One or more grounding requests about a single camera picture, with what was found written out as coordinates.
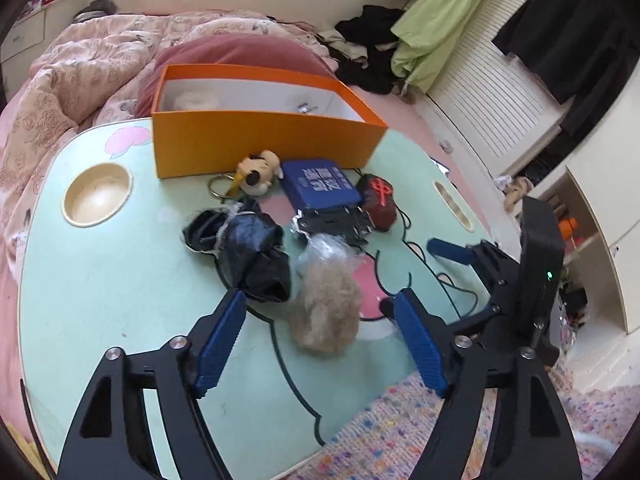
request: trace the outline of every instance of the red object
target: red object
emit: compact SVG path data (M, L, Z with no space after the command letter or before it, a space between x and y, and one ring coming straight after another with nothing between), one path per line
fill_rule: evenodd
M575 250L580 249L582 242L584 241L584 237L578 236L577 238L568 239L564 241L564 254L571 254Z
M377 231L389 231L398 217L394 201L394 187L384 178L370 173L364 174L356 189L362 197L360 207L369 213Z
M373 191L378 192L378 196L380 197L380 205L382 207L386 206L385 196L391 195L393 193L393 189L391 186L388 186L384 180L381 178L375 178L371 183L371 189Z

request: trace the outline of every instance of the green cloth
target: green cloth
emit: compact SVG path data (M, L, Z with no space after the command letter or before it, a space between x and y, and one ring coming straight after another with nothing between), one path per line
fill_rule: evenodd
M418 0L391 28L401 40L391 60L398 77L426 92L481 0Z

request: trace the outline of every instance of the pink blanket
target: pink blanket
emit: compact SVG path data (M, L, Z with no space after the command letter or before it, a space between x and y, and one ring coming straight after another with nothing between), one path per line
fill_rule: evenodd
M36 203L51 161L79 132L133 118L141 88L158 55L171 46L227 33L288 38L337 63L312 34L255 12L194 12L175 16L108 16L67 28L31 66L28 84L0 123L0 416L27 438L19 380L17 286Z

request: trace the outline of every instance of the fluffy fur ball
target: fluffy fur ball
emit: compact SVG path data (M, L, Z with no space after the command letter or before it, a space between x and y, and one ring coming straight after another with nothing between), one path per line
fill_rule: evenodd
M308 265L289 319L293 340L302 348L337 354L353 343L362 294L342 261Z

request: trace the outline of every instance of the open cardboard box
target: open cardboard box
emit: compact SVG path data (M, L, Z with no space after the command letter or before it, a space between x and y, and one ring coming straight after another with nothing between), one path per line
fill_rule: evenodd
M213 94L216 109L174 110L187 91ZM341 168L361 168L386 131L337 79L223 64L165 67L152 120L159 178L233 172L262 150L281 160L328 158Z

